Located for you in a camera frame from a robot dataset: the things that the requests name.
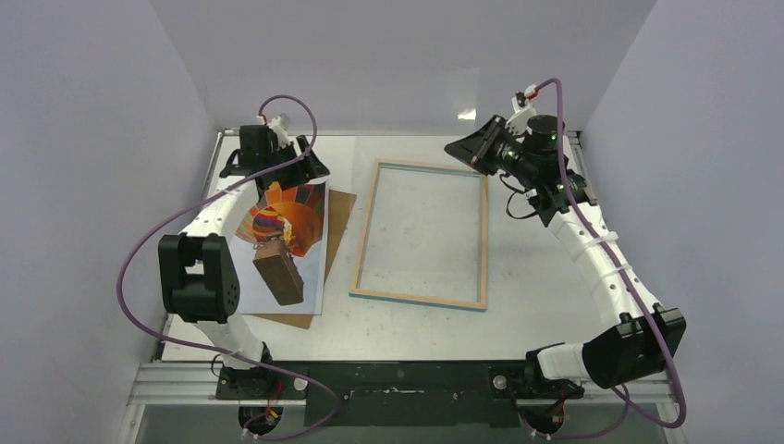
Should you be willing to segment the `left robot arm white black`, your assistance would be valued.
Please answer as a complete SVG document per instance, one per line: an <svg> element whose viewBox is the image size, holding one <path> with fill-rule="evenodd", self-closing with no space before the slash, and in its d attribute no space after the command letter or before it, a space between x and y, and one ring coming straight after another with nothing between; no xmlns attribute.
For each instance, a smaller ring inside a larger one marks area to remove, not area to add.
<svg viewBox="0 0 784 444"><path fill-rule="evenodd" d="M245 125L192 221L158 243L166 311L196 326L256 399L275 388L266 344L246 315L320 291L328 167L313 138L280 123Z"/></svg>

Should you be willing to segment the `brown cardboard backing board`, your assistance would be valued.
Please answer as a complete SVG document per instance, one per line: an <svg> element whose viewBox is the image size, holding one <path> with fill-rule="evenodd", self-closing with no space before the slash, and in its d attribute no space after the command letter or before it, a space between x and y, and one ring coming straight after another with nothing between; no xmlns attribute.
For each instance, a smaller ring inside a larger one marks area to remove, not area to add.
<svg viewBox="0 0 784 444"><path fill-rule="evenodd" d="M330 190L328 196L329 209L327 211L328 230L325 243L324 283L326 283L329 277L357 199L355 194L336 190ZM256 317L291 327L309 329L317 314L257 314Z"/></svg>

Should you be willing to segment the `hot air balloon photo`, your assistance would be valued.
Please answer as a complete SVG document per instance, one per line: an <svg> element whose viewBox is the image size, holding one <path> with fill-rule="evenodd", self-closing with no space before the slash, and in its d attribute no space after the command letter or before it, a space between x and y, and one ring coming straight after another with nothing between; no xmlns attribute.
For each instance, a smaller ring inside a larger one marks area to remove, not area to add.
<svg viewBox="0 0 784 444"><path fill-rule="evenodd" d="M325 283L329 185L273 183L229 242L243 315L319 315Z"/></svg>

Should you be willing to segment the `clear glass pane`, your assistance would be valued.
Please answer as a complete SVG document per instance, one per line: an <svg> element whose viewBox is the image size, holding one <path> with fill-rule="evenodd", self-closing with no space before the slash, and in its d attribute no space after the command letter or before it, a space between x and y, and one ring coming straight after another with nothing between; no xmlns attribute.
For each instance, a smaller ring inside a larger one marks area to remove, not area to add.
<svg viewBox="0 0 784 444"><path fill-rule="evenodd" d="M475 130L480 69L458 68L390 81L358 100L351 172L359 189L378 158L445 163L443 146Z"/></svg>

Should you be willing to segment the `blue wooden picture frame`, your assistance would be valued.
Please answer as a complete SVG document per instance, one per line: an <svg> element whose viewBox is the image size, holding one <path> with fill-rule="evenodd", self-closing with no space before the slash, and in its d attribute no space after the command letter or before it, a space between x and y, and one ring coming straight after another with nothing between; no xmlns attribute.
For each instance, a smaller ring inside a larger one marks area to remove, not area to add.
<svg viewBox="0 0 784 444"><path fill-rule="evenodd" d="M379 159L350 295L483 312L488 180L464 166Z"/></svg>

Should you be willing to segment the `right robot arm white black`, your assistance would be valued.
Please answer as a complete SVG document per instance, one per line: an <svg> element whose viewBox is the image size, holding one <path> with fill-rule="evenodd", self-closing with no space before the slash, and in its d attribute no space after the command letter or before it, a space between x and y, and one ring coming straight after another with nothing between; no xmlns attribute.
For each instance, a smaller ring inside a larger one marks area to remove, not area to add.
<svg viewBox="0 0 784 444"><path fill-rule="evenodd" d="M525 389L544 397L560 379L589 379L610 389L664 371L686 328L677 308L665 308L634 274L606 226L586 179L569 167L557 142L557 118L534 116L521 132L500 116L449 143L446 154L485 175L512 177L533 190L529 202L561 242L599 310L605 331L584 343L530 351Z"/></svg>

